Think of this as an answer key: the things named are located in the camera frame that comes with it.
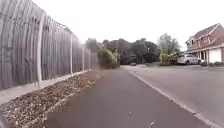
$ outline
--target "garage door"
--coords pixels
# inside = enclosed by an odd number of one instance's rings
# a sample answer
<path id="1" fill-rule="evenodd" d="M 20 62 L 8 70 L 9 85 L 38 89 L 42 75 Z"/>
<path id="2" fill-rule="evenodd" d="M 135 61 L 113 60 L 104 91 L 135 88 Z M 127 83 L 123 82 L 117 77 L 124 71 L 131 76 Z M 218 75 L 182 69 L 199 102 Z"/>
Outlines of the garage door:
<path id="1" fill-rule="evenodd" d="M 221 48 L 209 50 L 209 62 L 221 62 L 222 61 L 222 51 Z"/>

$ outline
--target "gravel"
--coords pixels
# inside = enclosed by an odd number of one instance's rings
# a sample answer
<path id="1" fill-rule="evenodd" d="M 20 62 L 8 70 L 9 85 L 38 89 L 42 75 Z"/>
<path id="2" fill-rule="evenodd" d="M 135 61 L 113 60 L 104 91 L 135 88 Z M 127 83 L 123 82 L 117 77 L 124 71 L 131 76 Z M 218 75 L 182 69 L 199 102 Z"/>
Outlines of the gravel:
<path id="1" fill-rule="evenodd" d="M 45 128 L 48 112 L 63 110 L 69 97 L 93 87 L 103 74 L 102 70 L 93 70 L 74 76 L 2 104 L 0 111 L 4 113 L 12 128 Z"/>

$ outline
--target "bush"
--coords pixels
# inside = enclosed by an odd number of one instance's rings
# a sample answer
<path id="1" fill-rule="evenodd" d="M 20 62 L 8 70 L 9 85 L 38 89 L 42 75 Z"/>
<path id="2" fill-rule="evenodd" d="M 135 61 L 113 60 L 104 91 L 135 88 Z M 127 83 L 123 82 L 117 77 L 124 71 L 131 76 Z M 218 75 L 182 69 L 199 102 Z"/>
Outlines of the bush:
<path id="1" fill-rule="evenodd" d="M 176 53 L 167 54 L 166 52 L 161 52 L 160 54 L 160 62 L 161 64 L 176 64 L 178 59 L 178 55 Z"/>
<path id="2" fill-rule="evenodd" d="M 99 65 L 102 68 L 117 68 L 119 64 L 114 55 L 107 49 L 103 48 L 97 51 Z"/>
<path id="3" fill-rule="evenodd" d="M 214 65 L 215 66 L 224 66 L 224 62 L 215 62 Z"/>

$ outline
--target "window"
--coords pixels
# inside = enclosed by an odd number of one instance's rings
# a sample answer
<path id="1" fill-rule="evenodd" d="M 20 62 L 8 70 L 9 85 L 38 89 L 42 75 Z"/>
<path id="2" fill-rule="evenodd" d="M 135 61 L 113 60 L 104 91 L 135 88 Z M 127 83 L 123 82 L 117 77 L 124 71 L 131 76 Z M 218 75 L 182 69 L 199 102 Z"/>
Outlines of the window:
<path id="1" fill-rule="evenodd" d="M 206 42 L 207 42 L 207 38 L 206 38 L 206 37 L 204 37 L 203 39 L 204 39 L 204 43 L 206 43 Z"/>
<path id="2" fill-rule="evenodd" d="M 192 40 L 192 45 L 195 45 L 195 44 L 196 44 L 196 42 Z"/>

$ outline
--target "house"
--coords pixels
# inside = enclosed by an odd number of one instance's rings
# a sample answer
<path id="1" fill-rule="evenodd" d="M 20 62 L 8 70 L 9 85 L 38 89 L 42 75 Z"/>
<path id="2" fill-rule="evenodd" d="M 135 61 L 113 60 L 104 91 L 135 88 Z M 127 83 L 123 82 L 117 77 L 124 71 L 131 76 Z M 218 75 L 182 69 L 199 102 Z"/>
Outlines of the house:
<path id="1" fill-rule="evenodd" d="M 186 44 L 189 54 L 211 63 L 224 62 L 224 28 L 221 24 L 197 32 Z"/>

